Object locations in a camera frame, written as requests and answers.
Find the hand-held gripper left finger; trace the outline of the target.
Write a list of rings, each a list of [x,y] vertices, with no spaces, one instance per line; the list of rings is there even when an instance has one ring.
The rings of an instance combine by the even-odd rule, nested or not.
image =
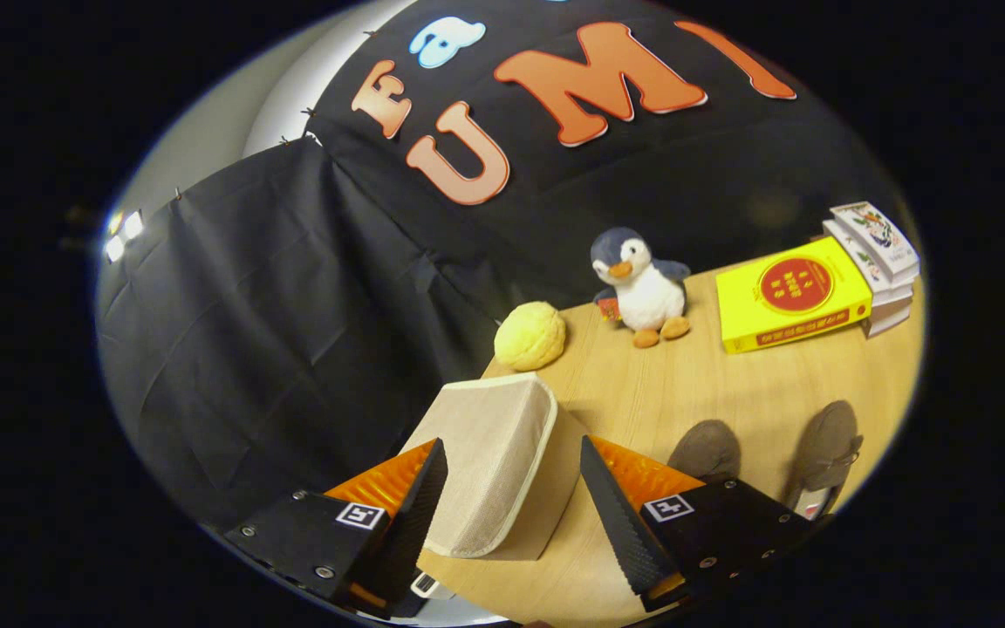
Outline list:
[[[414,447],[324,493],[296,489],[224,533],[276,579],[340,611],[414,618],[411,592],[448,463],[441,439]]]

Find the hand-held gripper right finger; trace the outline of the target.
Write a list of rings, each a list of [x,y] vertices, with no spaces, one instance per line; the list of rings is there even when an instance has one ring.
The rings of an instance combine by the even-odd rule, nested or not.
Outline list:
[[[746,482],[703,482],[590,434],[581,473],[646,611],[721,595],[817,533],[817,524]]]

